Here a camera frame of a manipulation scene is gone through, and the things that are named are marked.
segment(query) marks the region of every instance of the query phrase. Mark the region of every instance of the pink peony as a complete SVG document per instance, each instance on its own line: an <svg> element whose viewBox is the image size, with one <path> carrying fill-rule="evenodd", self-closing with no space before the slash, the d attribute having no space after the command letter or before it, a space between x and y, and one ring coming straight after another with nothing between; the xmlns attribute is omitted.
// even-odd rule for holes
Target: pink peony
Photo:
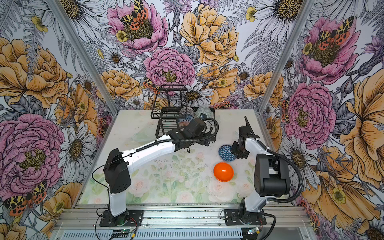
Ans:
<svg viewBox="0 0 384 240"><path fill-rule="evenodd" d="M52 187L64 134L41 115L24 114L0 123L0 197L3 200L31 192L42 181Z"/></svg>
<svg viewBox="0 0 384 240"><path fill-rule="evenodd" d="M325 50L319 49L319 33L321 31L332 32L343 22L330 22L329 19L321 17L306 36L303 55L298 59L295 66L298 72L309 76L313 81L322 81L325 85L336 82L355 63L358 54L353 54L360 31L356 30L356 18L349 29L349 37L341 44L330 43Z"/></svg>
<svg viewBox="0 0 384 240"><path fill-rule="evenodd" d="M195 69L188 55L165 47L157 49L144 60L147 77L157 86L191 85L195 80Z"/></svg>
<svg viewBox="0 0 384 240"><path fill-rule="evenodd" d="M332 96L320 83L300 83L290 97L288 115L287 135L299 138L310 150L321 147L335 127Z"/></svg>
<svg viewBox="0 0 384 240"><path fill-rule="evenodd" d="M112 27L109 32L116 35L116 42L123 45L125 55L137 55L143 52L153 51L159 46L164 46L168 40L168 22L166 17L161 18L153 4L148 5L143 0L144 8L148 9L148 19L144 20L138 30L131 30L120 21L121 17L131 15L133 4L129 7L123 5L122 8L108 8L108 24Z"/></svg>

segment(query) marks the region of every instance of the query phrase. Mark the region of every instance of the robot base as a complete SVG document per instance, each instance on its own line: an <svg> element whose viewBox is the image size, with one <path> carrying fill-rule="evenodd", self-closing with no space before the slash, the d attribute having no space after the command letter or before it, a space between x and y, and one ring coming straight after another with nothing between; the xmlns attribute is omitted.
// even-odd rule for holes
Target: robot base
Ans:
<svg viewBox="0 0 384 240"><path fill-rule="evenodd" d="M105 210L101 216L100 226L101 227L136 227L134 221L128 219L128 217L133 218L137 226L141 226L141 220L143 217L143 210L126 210L122 214L114 217L111 215L109 210Z"/></svg>
<svg viewBox="0 0 384 240"><path fill-rule="evenodd" d="M263 215L263 212L246 212L243 216L240 216L240 210L226 209L224 210L224 214L225 214L225 225L227 226L261 225L261 224L266 225L266 220L265 220L265 216Z"/></svg>

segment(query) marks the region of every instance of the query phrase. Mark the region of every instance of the metal extrusion bar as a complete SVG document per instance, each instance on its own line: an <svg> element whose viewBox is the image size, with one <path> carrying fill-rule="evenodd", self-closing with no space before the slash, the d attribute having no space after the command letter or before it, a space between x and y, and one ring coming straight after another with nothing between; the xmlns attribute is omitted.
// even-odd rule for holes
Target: metal extrusion bar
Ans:
<svg viewBox="0 0 384 240"><path fill-rule="evenodd" d="M314 4L314 0L304 0L301 4L301 8L299 13L297 14L297 19L295 21L295 25L293 26L292 32L287 38L287 41L285 42L283 51L280 54L280 58L277 61L277 64L275 66L275 69L273 70L271 81L269 82L264 96L262 98L262 101L260 102L257 111L262 114L264 111L266 104L269 101L269 98L271 97L273 93L273 89L275 88L277 82L279 81L279 77L281 74L281 71L283 70L283 67L285 63L288 60L289 53L292 50L294 44L297 42L297 37L299 36L301 30L305 26L305 22L309 16L309 13L311 12L312 6Z"/></svg>
<svg viewBox="0 0 384 240"><path fill-rule="evenodd" d="M225 228L225 221L219 218L223 209L237 208L237 205L204 206L129 206L130 209L144 210L140 228ZM94 229L98 218L97 208L65 209L58 220L56 229ZM291 204L269 204L264 211L277 217L276 227L309 227L309 219L302 207ZM270 224L273 219L267 217ZM242 228L243 225L231 226Z"/></svg>
<svg viewBox="0 0 384 240"><path fill-rule="evenodd" d="M111 95L106 89L104 82L101 80L101 77L95 65L93 64L91 57L85 49L82 40L80 39L78 33L74 30L73 23L66 14L63 6L60 3L60 0L49 0L46 1L46 3L51 9L56 20L59 22L60 27L64 30L67 39L70 41L78 56L83 61L83 64L87 68L89 74L91 75L91 78L96 82L96 85L98 86L101 95L105 99L105 102L109 106L112 115L116 116L118 113L116 104L114 103Z"/></svg>

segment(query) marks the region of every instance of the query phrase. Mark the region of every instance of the small yellow flower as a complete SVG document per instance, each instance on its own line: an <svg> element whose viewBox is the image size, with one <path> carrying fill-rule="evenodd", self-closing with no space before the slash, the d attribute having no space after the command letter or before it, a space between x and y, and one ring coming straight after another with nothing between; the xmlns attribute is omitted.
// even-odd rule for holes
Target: small yellow flower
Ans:
<svg viewBox="0 0 384 240"><path fill-rule="evenodd" d="M119 42L122 42L122 43L128 40L126 33L121 30L119 30L118 33L116 33L116 37L119 40Z"/></svg>
<svg viewBox="0 0 384 240"><path fill-rule="evenodd" d="M332 199L338 204L344 204L346 202L345 192L341 189L334 188L332 193Z"/></svg>
<svg viewBox="0 0 384 240"><path fill-rule="evenodd" d="M310 53L310 51L312 50L312 47L313 47L313 45L312 45L311 42L307 43L307 44L304 46L303 54L304 54L304 55L308 55L308 54Z"/></svg>
<svg viewBox="0 0 384 240"><path fill-rule="evenodd" d="M85 110L87 110L87 106L85 105L85 102L79 102L77 104L77 108L82 111L82 112L85 112Z"/></svg>
<svg viewBox="0 0 384 240"><path fill-rule="evenodd" d="M55 204L55 207L53 208L53 213L60 214L63 212L64 208L65 208L64 200L61 200L60 202L57 202Z"/></svg>
<svg viewBox="0 0 384 240"><path fill-rule="evenodd" d="M224 87L227 85L227 80L225 78L219 78L218 80L218 84L220 85L220 87Z"/></svg>
<svg viewBox="0 0 384 240"><path fill-rule="evenodd" d="M256 7L248 7L247 8L247 15L245 18L249 20L250 22L253 22L255 20L255 13L257 12Z"/></svg>
<svg viewBox="0 0 384 240"><path fill-rule="evenodd" d="M99 54L99 56L104 59L104 53L101 51L101 49L97 49L97 53Z"/></svg>
<svg viewBox="0 0 384 240"><path fill-rule="evenodd" d="M33 16L33 17L31 17L31 20L32 20L33 24L36 25L37 30L44 31L46 33L48 32L48 28L43 25L43 22L41 21L41 18Z"/></svg>

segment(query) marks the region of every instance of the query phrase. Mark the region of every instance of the blue patterned bowl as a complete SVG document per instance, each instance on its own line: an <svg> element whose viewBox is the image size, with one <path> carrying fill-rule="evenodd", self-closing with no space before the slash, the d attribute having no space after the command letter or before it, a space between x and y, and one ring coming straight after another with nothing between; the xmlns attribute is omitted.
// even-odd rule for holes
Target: blue patterned bowl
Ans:
<svg viewBox="0 0 384 240"><path fill-rule="evenodd" d="M231 153L231 145L223 145L218 149L218 155L224 161L230 162L236 159L236 156Z"/></svg>

